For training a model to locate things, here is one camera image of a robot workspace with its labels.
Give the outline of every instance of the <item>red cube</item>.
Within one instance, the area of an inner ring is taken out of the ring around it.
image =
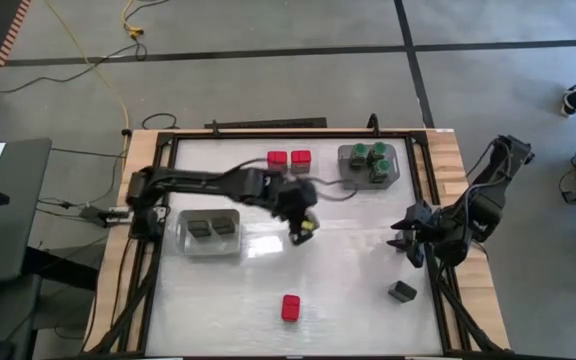
[[[310,172],[312,157],[310,150],[295,150],[290,153],[290,171],[293,174],[306,174]]]
[[[268,170],[288,171],[288,153],[285,151],[268,151]]]
[[[299,319],[299,296],[284,295],[284,301],[281,306],[281,318],[284,321],[295,322]]]

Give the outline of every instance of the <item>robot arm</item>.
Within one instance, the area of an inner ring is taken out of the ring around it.
[[[455,204],[433,211],[420,201],[407,209],[403,220],[391,226],[404,230],[403,239],[388,244],[406,251],[415,267],[423,264],[419,248],[422,243],[432,244],[435,256],[445,265],[459,265],[468,254],[471,240],[486,241],[501,221],[506,188],[534,155],[530,144],[513,136],[499,136],[490,146],[489,164]]]
[[[273,217],[288,220],[290,239],[295,245],[310,239],[318,227],[317,220],[308,211],[317,203],[317,192],[308,180],[289,180],[277,171],[241,166],[224,173],[146,167],[132,174],[126,196],[126,203],[134,212],[130,227],[132,238],[161,237],[154,207],[171,192],[221,195],[266,209]]]

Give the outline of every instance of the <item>gray floor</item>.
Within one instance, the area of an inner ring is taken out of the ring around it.
[[[130,44],[120,0],[54,1],[89,55]],[[404,0],[416,44],[576,39],[576,1]],[[153,54],[301,47],[401,45],[391,1],[182,1],[134,17]],[[35,1],[14,59],[78,56],[66,33]],[[576,83],[576,47],[418,53],[437,127],[455,128],[467,167],[498,134],[531,142],[535,161],[507,191],[504,220],[487,243],[512,347],[576,357],[576,206],[559,195],[576,152],[576,117],[558,115]],[[0,88],[38,75],[68,76],[80,66],[0,69]],[[332,127],[363,126],[376,112],[385,126],[420,127],[405,54],[355,54],[108,64],[138,128],[172,112],[179,126],[326,116]],[[38,84],[0,95],[0,140],[48,136],[65,148],[119,153],[121,109],[93,74],[69,84]],[[42,195],[85,201],[103,194],[112,159],[53,153]],[[113,203],[114,194],[100,205]],[[103,233],[87,224],[38,216],[32,244],[79,246]],[[42,335],[36,358],[68,353]]]

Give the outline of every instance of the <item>black cube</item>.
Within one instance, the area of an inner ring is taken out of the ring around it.
[[[390,285],[388,294],[404,303],[410,300],[414,300],[415,296],[417,296],[417,290],[403,281],[397,281],[396,283]]]
[[[188,221],[188,231],[194,237],[210,236],[210,226],[208,221],[205,220],[191,220]]]
[[[210,219],[212,229],[219,235],[228,235],[235,232],[235,223],[229,217],[216,217]]]

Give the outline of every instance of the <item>clear plastic container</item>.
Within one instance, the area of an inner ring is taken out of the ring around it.
[[[220,235],[211,228],[210,236],[195,237],[188,231],[188,221],[204,220],[216,217],[231,218],[235,232]],[[177,245],[187,256],[236,255],[241,250],[241,226],[239,211],[234,209],[183,210],[177,219]]]

